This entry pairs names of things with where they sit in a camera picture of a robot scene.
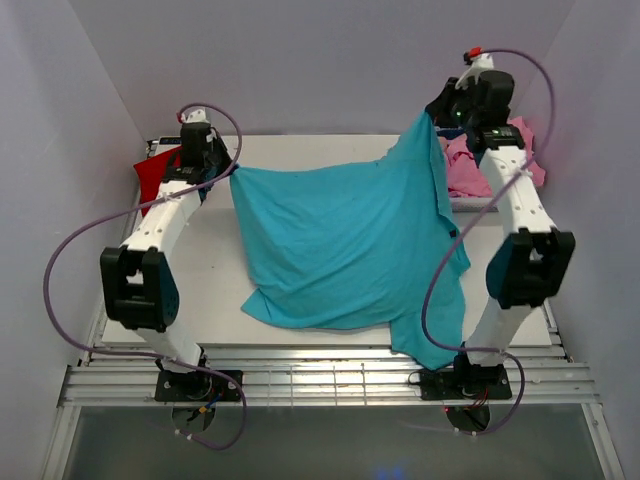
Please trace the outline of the teal t shirt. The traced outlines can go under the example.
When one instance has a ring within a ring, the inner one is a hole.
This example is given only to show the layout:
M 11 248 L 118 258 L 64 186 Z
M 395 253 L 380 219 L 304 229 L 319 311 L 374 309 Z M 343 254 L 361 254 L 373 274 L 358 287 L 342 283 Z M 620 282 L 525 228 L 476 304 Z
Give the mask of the teal t shirt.
M 287 329 L 385 324 L 393 350 L 449 364 L 462 341 L 461 279 L 445 158 L 427 114 L 381 158 L 230 178 L 254 292 L 243 311 Z

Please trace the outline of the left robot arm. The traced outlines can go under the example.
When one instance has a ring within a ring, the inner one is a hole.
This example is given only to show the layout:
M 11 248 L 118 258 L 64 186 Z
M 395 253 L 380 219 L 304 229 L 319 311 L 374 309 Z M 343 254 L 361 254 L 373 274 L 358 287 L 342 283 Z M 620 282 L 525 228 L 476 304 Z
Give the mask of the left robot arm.
M 170 152 L 161 176 L 157 198 L 139 226 L 117 248 L 100 256 L 100 271 L 109 319 L 144 339 L 161 357 L 160 401 L 175 394 L 180 401 L 206 398 L 212 376 L 201 368 L 204 350 L 178 320 L 179 291 L 169 265 L 170 254 L 190 217 L 200 208 L 207 187 L 183 191 L 215 178 L 231 164 L 217 130 L 204 112 L 199 119 L 184 120 L 180 146 Z M 190 364 L 182 367 L 172 361 Z

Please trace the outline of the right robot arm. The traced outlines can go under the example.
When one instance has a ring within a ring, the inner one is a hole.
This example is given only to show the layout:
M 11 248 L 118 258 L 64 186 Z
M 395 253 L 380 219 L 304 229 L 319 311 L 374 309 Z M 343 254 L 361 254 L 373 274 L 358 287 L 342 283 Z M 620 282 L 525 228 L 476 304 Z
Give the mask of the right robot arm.
M 511 397 L 504 351 L 522 323 L 561 286 L 575 238 L 546 213 L 526 165 L 520 131 L 509 124 L 515 82 L 503 71 L 451 77 L 426 113 L 439 128 L 461 128 L 477 167 L 497 200 L 504 239 L 485 274 L 488 300 L 450 369 L 423 370 L 424 400 Z

